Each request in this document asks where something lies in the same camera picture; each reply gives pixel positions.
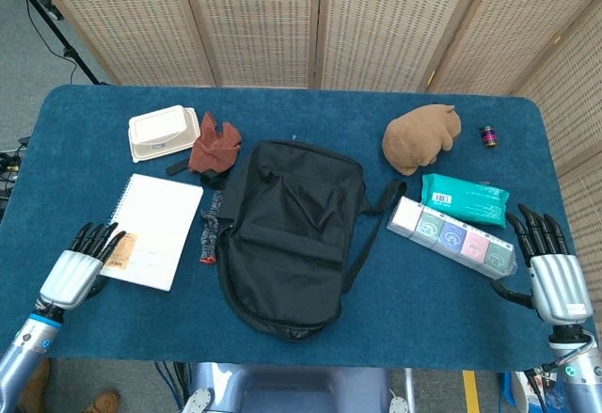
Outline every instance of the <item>spiral notebook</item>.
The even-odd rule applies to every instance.
[[[132,175],[111,217],[127,234],[101,274],[169,291],[202,195],[197,185]]]

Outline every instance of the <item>notebook spiral binding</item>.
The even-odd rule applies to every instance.
[[[109,219],[109,223],[113,223],[114,218],[121,211],[121,206],[125,203],[124,200],[127,198],[128,194],[130,193],[130,187],[132,185],[133,179],[134,179],[134,177],[130,177],[130,179],[128,180],[128,183],[125,184],[125,187],[123,188],[123,191],[121,192],[121,196],[119,197],[119,201],[115,205],[115,209],[113,210],[113,213],[111,213],[111,218]]]

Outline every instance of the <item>table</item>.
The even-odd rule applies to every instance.
[[[355,158],[374,203],[398,175],[380,150],[388,122],[428,103],[455,104],[463,131],[434,165],[403,177],[420,199],[420,175],[438,172],[489,182],[556,216],[568,230],[541,114],[529,100],[468,95],[253,88],[64,86],[46,99],[19,181],[0,226],[0,342],[8,345],[31,311],[57,256],[87,221],[105,221],[132,173],[165,178],[173,154],[134,164],[128,119],[173,104],[211,110],[243,136],[240,157],[262,139],[296,139]],[[492,125],[499,143],[481,142]],[[198,183],[196,175],[174,177]],[[201,208],[211,199],[206,191]],[[352,255],[374,224],[361,217]],[[550,360],[551,327],[531,310],[497,297],[489,279],[410,242],[384,226],[342,316],[316,337],[283,342],[234,315],[216,268],[201,264],[200,211],[169,293],[111,280],[104,291],[66,314],[56,357],[219,361],[231,363],[519,370]],[[482,227],[516,244],[512,230]],[[522,258],[506,284],[527,292]]]

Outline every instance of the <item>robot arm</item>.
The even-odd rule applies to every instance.
[[[117,223],[99,225],[88,233],[91,225],[80,229],[71,247],[58,257],[36,308],[0,360],[0,413],[13,413],[29,376],[55,340],[64,311],[74,310],[106,284],[107,278],[99,273],[125,231],[107,244]]]
[[[529,268],[531,295],[508,291],[498,281],[492,286],[506,300],[536,310],[553,326],[548,342],[556,358],[525,373],[532,378],[558,369],[570,411],[602,412],[602,358],[595,336],[581,326],[594,310],[578,259],[570,254],[553,217],[541,217],[522,204],[518,209],[525,224],[513,214],[506,216]]]

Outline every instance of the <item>gray carpet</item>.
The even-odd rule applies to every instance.
[[[32,9],[32,17],[51,48],[62,54],[54,34]],[[72,64],[51,55],[27,18],[25,0],[0,1],[0,151],[15,149],[17,139],[30,135],[41,103],[54,87],[70,82]],[[97,77],[108,82],[98,63],[66,22],[57,23]],[[80,70],[74,84],[89,84]],[[78,412],[103,389],[118,389],[120,413],[175,412],[176,406],[159,375],[148,361],[72,360],[53,361],[47,391],[49,413]],[[404,395],[403,373],[392,372],[392,387]],[[497,413],[499,392],[494,373],[477,374],[483,413]],[[446,371],[415,371],[418,411],[449,413],[466,411],[462,374]]]

